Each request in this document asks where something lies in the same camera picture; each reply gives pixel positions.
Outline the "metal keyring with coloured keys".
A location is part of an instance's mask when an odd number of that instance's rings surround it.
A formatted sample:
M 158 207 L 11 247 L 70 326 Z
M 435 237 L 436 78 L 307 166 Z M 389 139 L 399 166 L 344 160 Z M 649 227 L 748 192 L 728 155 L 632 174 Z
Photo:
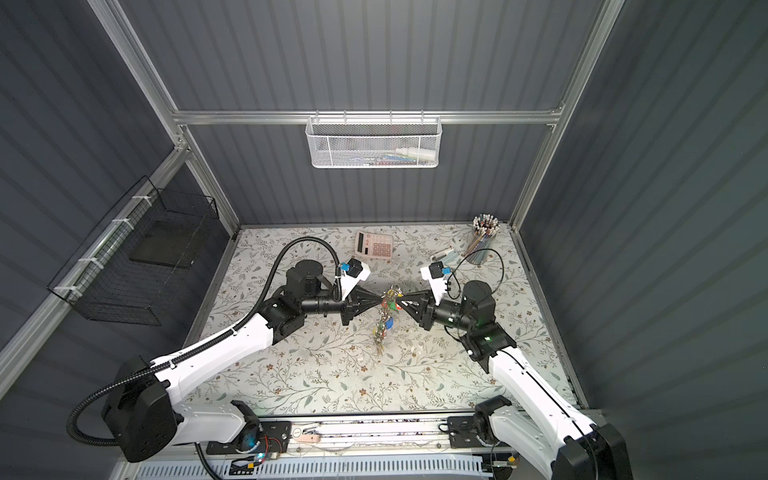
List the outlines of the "metal keyring with coloured keys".
M 382 296 L 379 308 L 379 318 L 373 329 L 374 345 L 378 355 L 383 354 L 384 340 L 387 336 L 387 332 L 394 325 L 395 313 L 400 310 L 400 307 L 397 304 L 397 299 L 402 295 L 402 289 L 398 285 L 392 285 Z

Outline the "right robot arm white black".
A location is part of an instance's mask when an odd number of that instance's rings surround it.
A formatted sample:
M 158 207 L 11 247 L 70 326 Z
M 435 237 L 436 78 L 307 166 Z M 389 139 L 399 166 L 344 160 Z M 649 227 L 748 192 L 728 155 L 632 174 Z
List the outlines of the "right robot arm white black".
M 491 287 L 464 285 L 458 301 L 439 288 L 404 294 L 396 302 L 422 328 L 434 325 L 461 331 L 470 359 L 512 397 L 496 396 L 476 405 L 477 435 L 487 444 L 503 443 L 521 454 L 547 479 L 630 479 L 626 441 L 611 424 L 599 425 L 566 401 L 532 366 L 517 342 L 497 323 Z

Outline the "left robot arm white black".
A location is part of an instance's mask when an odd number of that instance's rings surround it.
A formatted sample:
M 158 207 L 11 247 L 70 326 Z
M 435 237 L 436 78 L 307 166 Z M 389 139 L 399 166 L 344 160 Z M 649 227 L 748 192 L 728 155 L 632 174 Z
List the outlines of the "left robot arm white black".
M 243 358 L 286 339 L 310 314 L 337 314 L 349 324 L 377 306 L 379 296 L 359 285 L 369 275 L 366 263 L 350 259 L 340 267 L 338 284 L 332 284 L 319 262 L 302 260 L 243 326 L 150 362 L 124 363 L 118 377 L 135 378 L 108 394 L 102 418 L 125 459 L 142 462 L 168 446 L 204 442 L 230 444 L 240 453 L 265 452 L 260 421 L 244 402 L 193 407 L 186 397 Z

